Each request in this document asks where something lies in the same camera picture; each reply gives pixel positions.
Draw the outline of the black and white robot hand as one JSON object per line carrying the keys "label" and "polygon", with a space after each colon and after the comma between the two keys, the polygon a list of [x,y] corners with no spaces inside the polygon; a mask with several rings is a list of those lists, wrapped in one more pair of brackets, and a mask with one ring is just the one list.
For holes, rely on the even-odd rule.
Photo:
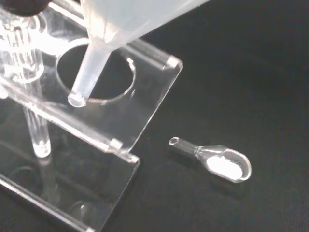
{"label": "black and white robot hand", "polygon": [[0,0],[0,7],[17,16],[34,16],[53,0]]}

